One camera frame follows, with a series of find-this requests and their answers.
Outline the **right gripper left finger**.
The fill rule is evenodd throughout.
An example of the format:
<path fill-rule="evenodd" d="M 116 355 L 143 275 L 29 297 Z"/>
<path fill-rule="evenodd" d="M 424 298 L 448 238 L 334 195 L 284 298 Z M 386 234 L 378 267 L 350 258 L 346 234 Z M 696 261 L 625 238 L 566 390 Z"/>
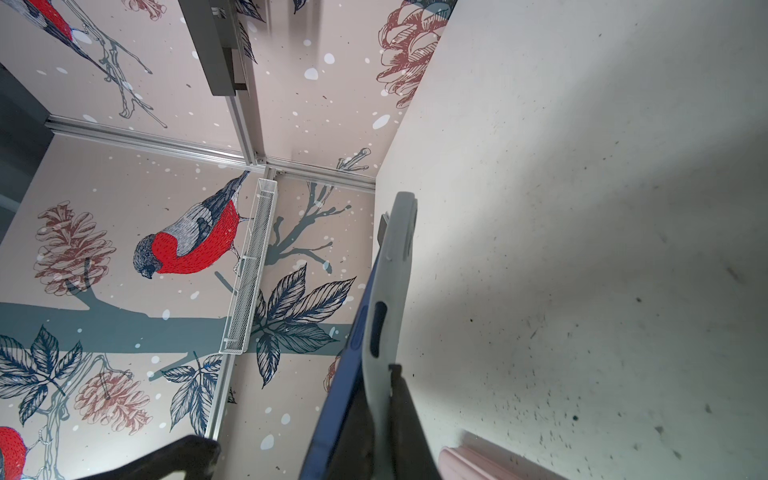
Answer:
<path fill-rule="evenodd" d="M 86 477 L 86 480 L 153 480 L 182 473 L 184 479 L 213 478 L 221 453 L 211 439 L 188 435 L 116 469 Z"/>

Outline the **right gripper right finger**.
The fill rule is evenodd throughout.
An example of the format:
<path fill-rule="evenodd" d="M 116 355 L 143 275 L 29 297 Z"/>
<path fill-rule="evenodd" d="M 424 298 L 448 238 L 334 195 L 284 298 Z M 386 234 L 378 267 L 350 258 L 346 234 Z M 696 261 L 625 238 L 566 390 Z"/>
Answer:
<path fill-rule="evenodd" d="M 389 446 L 394 478 L 397 480 L 440 480 L 402 366 L 389 366 Z"/>

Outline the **blue phone black screen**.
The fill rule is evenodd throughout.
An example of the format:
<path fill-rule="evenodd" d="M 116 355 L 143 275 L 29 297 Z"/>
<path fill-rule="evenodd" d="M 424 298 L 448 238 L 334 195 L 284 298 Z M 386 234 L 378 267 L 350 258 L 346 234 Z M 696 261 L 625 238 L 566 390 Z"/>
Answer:
<path fill-rule="evenodd" d="M 324 478 L 343 430 L 350 405 L 361 382 L 362 342 L 377 267 L 378 259 L 374 262 L 350 334 L 341 351 L 328 396 L 321 409 L 318 423 L 299 473 L 300 480 Z"/>

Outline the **light blue phone case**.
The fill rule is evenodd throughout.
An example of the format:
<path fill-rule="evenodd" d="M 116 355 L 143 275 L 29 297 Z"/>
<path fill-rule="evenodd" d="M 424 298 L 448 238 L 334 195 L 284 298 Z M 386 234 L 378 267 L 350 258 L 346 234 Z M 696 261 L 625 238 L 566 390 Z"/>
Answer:
<path fill-rule="evenodd" d="M 369 283 L 372 293 L 363 339 L 362 373 L 373 421 L 374 479 L 395 477 L 390 440 L 390 366 L 398 351 L 417 212 L 418 202 L 413 193 L 401 191 L 396 195 L 378 251 L 374 279 Z"/>

